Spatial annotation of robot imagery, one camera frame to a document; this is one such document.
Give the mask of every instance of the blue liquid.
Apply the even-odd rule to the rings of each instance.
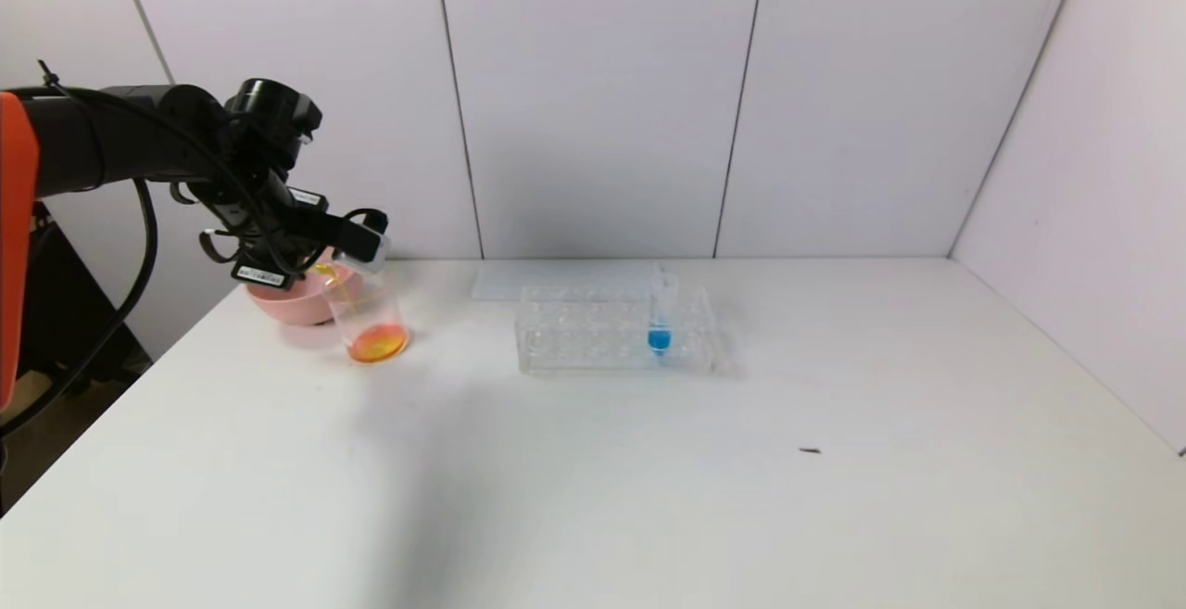
[[[646,334],[646,343],[651,347],[655,356],[663,356],[671,347],[671,329],[667,326],[651,326]]]

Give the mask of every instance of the test tube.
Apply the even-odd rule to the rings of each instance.
[[[671,347],[671,313],[680,294],[680,279],[670,273],[658,273],[651,283],[651,324],[646,343],[655,356],[663,356]]]
[[[346,354],[361,363],[390,359],[408,345],[410,335],[388,279],[387,272],[350,272],[326,280],[323,288]]]

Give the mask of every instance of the glass beaker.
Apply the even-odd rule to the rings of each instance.
[[[326,280],[321,293],[330,302],[346,354],[361,363],[375,363],[403,351],[410,334],[388,286],[388,273],[340,266],[333,271],[342,275]]]

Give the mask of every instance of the pink bowl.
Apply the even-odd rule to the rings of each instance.
[[[353,271],[334,267],[338,278],[344,281],[352,279]],[[292,326],[311,326],[333,318],[330,304],[321,296],[326,277],[310,269],[304,280],[296,280],[287,292],[259,285],[248,285],[247,296],[264,315]]]

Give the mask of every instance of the black cable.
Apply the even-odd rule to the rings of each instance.
[[[288,260],[285,259],[280,254],[280,250],[278,250],[276,247],[273,245],[272,234],[267,230],[262,220],[263,211],[260,210],[259,204],[255,203],[255,197],[251,196],[251,194],[247,190],[246,186],[243,186],[243,182],[240,180],[237,176],[235,176],[232,170],[230,170],[230,167],[227,166],[227,163],[223,161],[219,157],[215,157],[215,154],[211,153],[210,150],[206,148],[206,146],[202,141],[197,140],[197,138],[190,134],[190,132],[186,132],[181,127],[173,125],[170,120],[157,114],[157,112],[148,110],[136,103],[125,100],[123,97],[117,97],[115,95],[109,95],[107,93],[102,93],[98,90],[89,90],[87,88],[63,88],[63,85],[53,87],[55,90],[59,88],[63,89],[64,91],[69,91],[72,95],[76,95],[75,101],[79,100],[94,101],[98,103],[106,103],[107,106],[120,108],[127,112],[132,112],[133,114],[145,120],[148,120],[148,122],[153,123],[154,126],[160,127],[161,129],[165,129],[170,134],[173,134],[174,137],[178,137],[178,139],[185,141],[187,146],[193,148],[198,153],[198,156],[208,160],[210,165],[213,166],[218,171],[218,173],[222,175],[223,178],[225,178],[225,183],[230,185],[231,190],[240,198],[238,199],[240,203],[242,203],[243,207],[247,209],[247,215],[255,222],[256,227],[259,227],[260,235],[263,239],[263,247],[267,248],[268,256],[272,258],[272,260],[275,262],[276,267],[280,268],[280,271],[289,275],[298,275],[300,273],[304,273],[305,271],[308,271],[308,266],[312,266],[312,262],[310,262],[308,266],[301,269],[300,266],[304,265],[292,266],[292,264],[288,264]],[[6,91],[12,93],[19,97],[59,96],[50,88],[15,88]]]
[[[153,266],[157,264],[157,212],[153,211],[152,207],[152,195],[148,194],[148,185],[145,183],[144,178],[135,178],[132,184],[136,188],[136,196],[140,197],[140,210],[144,212],[145,221],[145,256],[140,262],[140,272],[136,273],[136,279],[132,283],[132,288],[128,291],[128,296],[123,299],[115,313],[108,318],[107,323],[102,326],[98,332],[98,337],[95,340],[87,354],[82,359],[77,360],[70,370],[60,380],[53,382],[50,388],[43,393],[32,405],[26,407],[21,413],[13,417],[8,423],[0,426],[0,440],[7,438],[13,432],[17,432],[21,426],[30,423],[34,417],[42,414],[43,411],[53,404],[58,398],[62,397],[70,388],[70,386],[77,380],[87,366],[98,355],[98,351],[107,344],[107,340],[110,340],[115,331],[123,325],[123,321],[132,312],[132,309],[140,302],[140,297],[145,293],[145,287],[148,286],[148,278],[152,275]]]
[[[310,268],[313,268],[313,264],[317,264],[318,259],[321,259],[321,253],[325,252],[326,247],[329,247],[329,246],[325,246],[325,245],[317,246],[317,249],[313,250],[313,254],[308,255],[308,259],[306,259],[305,261],[302,261],[298,266],[298,268],[300,269],[301,274],[304,274]]]
[[[355,210],[351,210],[350,212],[343,215],[342,218],[343,220],[353,220],[355,217],[358,217],[359,215],[366,215],[366,214],[380,214],[380,211],[376,210],[376,209],[374,209],[374,208],[356,208]]]
[[[42,66],[42,71],[45,72],[44,78],[46,88],[52,88],[57,90],[58,93],[62,94],[63,97],[74,102],[78,107],[78,110],[81,110],[82,114],[87,118],[87,131],[90,132],[90,140],[95,142],[95,154],[96,154],[95,159],[98,160],[98,177],[95,180],[94,185],[91,185],[90,188],[85,188],[85,190],[79,190],[79,191],[88,192],[90,190],[97,190],[97,188],[102,185],[103,180],[107,180],[107,157],[104,156],[103,141],[98,137],[98,131],[95,129],[95,118],[90,114],[90,109],[87,108],[87,104],[84,104],[84,102],[82,102],[81,99],[76,97],[74,93],[63,88],[62,82],[58,82],[58,74],[50,71],[50,68],[49,65],[45,64],[45,61],[37,61],[37,64],[39,64]]]

